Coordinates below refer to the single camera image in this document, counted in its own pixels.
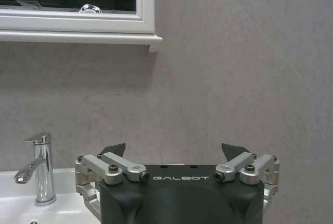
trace metal clamp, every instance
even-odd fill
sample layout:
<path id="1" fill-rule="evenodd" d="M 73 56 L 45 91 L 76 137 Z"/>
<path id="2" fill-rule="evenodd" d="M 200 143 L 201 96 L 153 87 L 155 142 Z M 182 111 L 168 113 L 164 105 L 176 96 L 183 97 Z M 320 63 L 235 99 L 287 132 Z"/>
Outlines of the metal clamp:
<path id="1" fill-rule="evenodd" d="M 149 173 L 145 165 L 132 163 L 111 152 L 103 154 L 101 160 L 108 164 L 118 165 L 130 181 L 145 182 L 149 180 Z"/>
<path id="2" fill-rule="evenodd" d="M 273 195 L 278 192 L 280 162 L 276 156 L 263 155 L 252 165 L 240 170 L 240 180 L 248 185 L 264 183 L 264 211 L 271 205 Z"/>
<path id="3" fill-rule="evenodd" d="M 253 155 L 244 152 L 226 164 L 219 164 L 215 169 L 215 179 L 219 182 L 233 181 L 235 174 L 240 171 L 246 164 L 253 162 Z"/>
<path id="4" fill-rule="evenodd" d="M 100 221 L 100 202 L 97 199 L 96 190 L 99 183 L 104 180 L 108 185 L 116 185 L 122 182 L 123 173 L 131 181 L 144 182 L 149 179 L 149 173 L 144 165 L 132 163 L 112 152 L 79 156 L 75 161 L 76 191 L 83 195 L 85 206 Z"/>
<path id="5" fill-rule="evenodd" d="M 214 177 L 218 182 L 233 181 L 238 172 L 241 182 L 247 185 L 264 183 L 263 209 L 266 211 L 278 192 L 280 162 L 277 157 L 263 155 L 257 159 L 255 154 L 243 152 L 228 163 L 217 165 Z"/>

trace faucet handle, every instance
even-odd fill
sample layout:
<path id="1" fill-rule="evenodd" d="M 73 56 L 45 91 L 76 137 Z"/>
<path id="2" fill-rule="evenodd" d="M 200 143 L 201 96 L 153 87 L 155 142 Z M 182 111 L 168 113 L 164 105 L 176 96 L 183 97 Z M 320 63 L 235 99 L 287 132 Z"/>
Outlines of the faucet handle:
<path id="1" fill-rule="evenodd" d="M 25 142 L 30 142 L 35 145 L 49 144 L 51 142 L 51 133 L 50 132 L 41 132 L 35 134 L 34 136 L 25 139 Z"/>

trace black screw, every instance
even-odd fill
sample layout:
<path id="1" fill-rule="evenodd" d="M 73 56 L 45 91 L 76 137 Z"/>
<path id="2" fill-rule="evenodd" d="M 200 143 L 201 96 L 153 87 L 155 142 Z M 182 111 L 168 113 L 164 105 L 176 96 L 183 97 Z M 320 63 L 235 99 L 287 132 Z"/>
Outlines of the black screw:
<path id="1" fill-rule="evenodd" d="M 110 165 L 109 166 L 109 171 L 110 172 L 116 172 L 116 171 L 118 171 L 118 166 L 117 165 Z"/>
<path id="2" fill-rule="evenodd" d="M 221 173 L 221 172 L 216 172 L 214 174 L 214 178 L 215 178 L 216 181 L 222 182 L 224 180 L 224 174 Z"/>
<path id="3" fill-rule="evenodd" d="M 245 165 L 245 170 L 249 171 L 249 172 L 253 172 L 255 170 L 255 166 L 254 165 Z"/>
<path id="4" fill-rule="evenodd" d="M 149 177 L 150 177 L 149 173 L 144 171 L 140 174 L 139 181 L 140 182 L 146 182 L 146 181 L 149 180 Z"/>

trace logo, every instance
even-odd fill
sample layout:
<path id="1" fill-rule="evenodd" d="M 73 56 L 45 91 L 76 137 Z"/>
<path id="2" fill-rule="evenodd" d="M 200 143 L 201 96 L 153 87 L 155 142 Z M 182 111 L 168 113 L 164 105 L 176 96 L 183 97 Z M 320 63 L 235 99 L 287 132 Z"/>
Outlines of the logo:
<path id="1" fill-rule="evenodd" d="M 205 180 L 207 181 L 207 179 L 209 178 L 209 176 L 182 176 L 179 178 L 176 178 L 174 176 L 169 177 L 169 176 L 154 176 L 152 179 L 156 180 L 156 181 L 200 181 L 200 180 Z"/>

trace white mirror frame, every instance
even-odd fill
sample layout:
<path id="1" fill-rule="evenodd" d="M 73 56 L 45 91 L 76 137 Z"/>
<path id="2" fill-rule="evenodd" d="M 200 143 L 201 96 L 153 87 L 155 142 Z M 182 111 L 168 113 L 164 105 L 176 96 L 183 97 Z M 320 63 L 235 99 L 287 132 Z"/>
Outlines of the white mirror frame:
<path id="1" fill-rule="evenodd" d="M 0 41 L 145 44 L 157 51 L 155 0 L 136 0 L 135 14 L 0 9 Z"/>

